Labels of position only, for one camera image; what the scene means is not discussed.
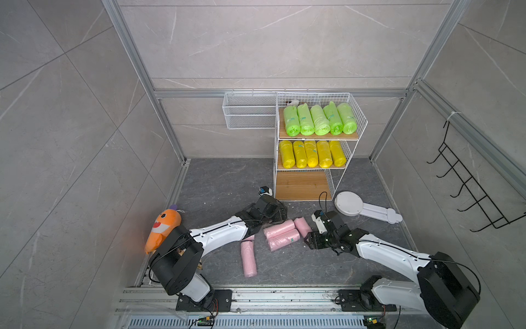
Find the pink roll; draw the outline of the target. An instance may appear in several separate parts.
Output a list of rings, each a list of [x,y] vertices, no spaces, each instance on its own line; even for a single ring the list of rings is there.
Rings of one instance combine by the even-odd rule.
[[[293,229],[285,233],[279,234],[276,237],[271,237],[267,240],[268,246],[271,252],[275,252],[278,249],[286,247],[287,245],[292,244],[300,240],[301,235],[298,230]]]
[[[258,271],[253,241],[243,241],[241,243],[241,257],[245,278],[256,276]]]
[[[288,219],[285,222],[278,224],[278,225],[272,225],[264,229],[264,235],[267,239],[271,239],[273,237],[277,237],[281,234],[290,232],[291,230],[295,229],[295,224],[292,219]]]

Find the green roll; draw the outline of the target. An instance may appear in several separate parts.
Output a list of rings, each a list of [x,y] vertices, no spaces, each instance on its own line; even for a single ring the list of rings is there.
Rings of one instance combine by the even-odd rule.
[[[313,123],[308,104],[298,105],[297,113],[299,118],[300,133],[304,136],[313,135],[315,132],[315,125]]]
[[[286,134],[289,137],[296,137],[301,132],[299,116],[296,106],[287,106],[283,111]]]
[[[330,133],[334,136],[341,134],[343,132],[343,123],[335,103],[331,101],[323,108],[323,112],[329,121]]]
[[[315,134],[317,136],[324,136],[330,132],[330,121],[325,116],[323,108],[320,105],[315,105],[310,109],[312,121],[315,127]]]

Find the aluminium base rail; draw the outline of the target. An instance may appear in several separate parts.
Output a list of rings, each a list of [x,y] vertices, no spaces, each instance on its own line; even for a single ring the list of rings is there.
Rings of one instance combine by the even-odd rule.
[[[359,286],[280,286],[280,287],[218,287],[216,290],[230,289],[232,303],[230,312],[223,313],[327,313],[343,312],[334,302],[338,290],[355,289]],[[177,311],[178,295],[168,296],[161,287],[127,288],[114,303],[115,313],[137,314],[174,314],[187,311]],[[376,314],[383,312],[348,312],[356,314]]]

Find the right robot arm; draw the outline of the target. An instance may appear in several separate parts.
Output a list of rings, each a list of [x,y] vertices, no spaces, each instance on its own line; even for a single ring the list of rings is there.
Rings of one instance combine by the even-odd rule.
[[[405,281],[371,276],[362,284],[358,301],[368,311],[397,305],[425,311],[445,328],[461,328],[480,301],[482,287],[473,286],[464,274],[468,267],[448,254],[415,252],[350,229],[336,211],[317,210],[312,220],[317,229],[304,239],[310,249],[352,254],[405,276]]]

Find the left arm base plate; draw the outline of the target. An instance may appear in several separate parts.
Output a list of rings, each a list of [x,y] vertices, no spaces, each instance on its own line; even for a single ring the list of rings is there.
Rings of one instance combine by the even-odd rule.
[[[188,296],[180,294],[176,310],[207,313],[230,312],[232,293],[230,289],[212,290],[200,302],[195,302]]]

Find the yellow roll horizontal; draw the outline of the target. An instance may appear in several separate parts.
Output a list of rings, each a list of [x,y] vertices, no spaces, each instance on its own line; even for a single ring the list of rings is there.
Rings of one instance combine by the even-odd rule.
[[[318,141],[316,147],[319,156],[319,166],[323,169],[330,168],[333,165],[333,160],[329,143],[327,141]]]
[[[333,165],[338,168],[344,167],[347,163],[347,158],[341,146],[341,142],[340,141],[330,141],[329,146],[330,146],[331,157],[333,160]]]

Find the yellow roll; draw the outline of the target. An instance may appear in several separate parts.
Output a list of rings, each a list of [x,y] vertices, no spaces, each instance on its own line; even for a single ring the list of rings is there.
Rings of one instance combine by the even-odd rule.
[[[308,158],[305,152],[303,141],[295,141],[293,143],[293,151],[295,155],[295,164],[298,169],[304,169],[308,165]]]
[[[279,153],[282,159],[282,166],[285,169],[291,169],[295,166],[295,155],[293,144],[290,141],[283,140],[279,142]]]

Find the white round paddle object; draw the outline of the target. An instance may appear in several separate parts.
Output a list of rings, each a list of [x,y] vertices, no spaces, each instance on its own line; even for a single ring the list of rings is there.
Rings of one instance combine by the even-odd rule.
[[[403,217],[393,208],[367,204],[359,195],[350,191],[340,192],[334,200],[334,205],[338,212],[348,217],[361,215],[389,224],[403,221]]]

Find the pink roll diagonal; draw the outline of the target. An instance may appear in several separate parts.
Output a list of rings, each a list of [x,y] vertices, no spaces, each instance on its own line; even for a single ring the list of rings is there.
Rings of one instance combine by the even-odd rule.
[[[311,226],[308,224],[304,217],[299,217],[293,222],[303,239],[306,238],[312,232]]]

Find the pink roll bottom upright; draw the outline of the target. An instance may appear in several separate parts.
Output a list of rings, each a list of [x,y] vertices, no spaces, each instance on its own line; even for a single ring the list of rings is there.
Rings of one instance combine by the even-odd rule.
[[[258,271],[253,241],[243,241],[241,243],[241,257],[245,278],[256,276]]]

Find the yellow roll diagonal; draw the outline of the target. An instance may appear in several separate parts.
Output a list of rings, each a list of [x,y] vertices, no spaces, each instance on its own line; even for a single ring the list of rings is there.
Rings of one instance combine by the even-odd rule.
[[[319,164],[319,156],[315,141],[304,142],[305,154],[307,156],[307,165],[309,168],[315,168]]]

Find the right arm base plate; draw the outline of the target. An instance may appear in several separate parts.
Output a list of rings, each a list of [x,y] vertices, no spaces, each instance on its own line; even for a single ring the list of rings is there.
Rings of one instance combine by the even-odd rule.
[[[382,304],[370,292],[361,292],[355,289],[338,290],[334,302],[343,312],[395,312],[394,304]]]

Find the orange carrot plush toy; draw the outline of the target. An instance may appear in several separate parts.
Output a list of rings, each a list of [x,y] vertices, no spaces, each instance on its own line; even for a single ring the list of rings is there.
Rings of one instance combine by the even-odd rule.
[[[176,205],[170,206],[168,209],[159,214],[153,223],[149,237],[145,244],[145,253],[150,254],[155,252],[169,236],[171,231],[180,226],[182,217]]]

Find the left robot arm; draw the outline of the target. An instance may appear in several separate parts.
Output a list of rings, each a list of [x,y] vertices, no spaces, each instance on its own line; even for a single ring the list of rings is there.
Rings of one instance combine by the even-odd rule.
[[[224,245],[249,238],[264,225],[286,220],[285,205],[269,194],[261,194],[257,202],[223,222],[191,230],[182,225],[174,228],[151,256],[149,269],[168,295],[183,295],[208,307],[214,289],[197,273],[202,257]]]

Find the green roll diagonal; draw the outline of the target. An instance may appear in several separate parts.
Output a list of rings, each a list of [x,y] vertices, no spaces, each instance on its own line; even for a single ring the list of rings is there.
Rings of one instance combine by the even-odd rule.
[[[342,103],[337,106],[345,134],[354,134],[358,129],[358,123],[353,112],[353,108],[348,103]]]

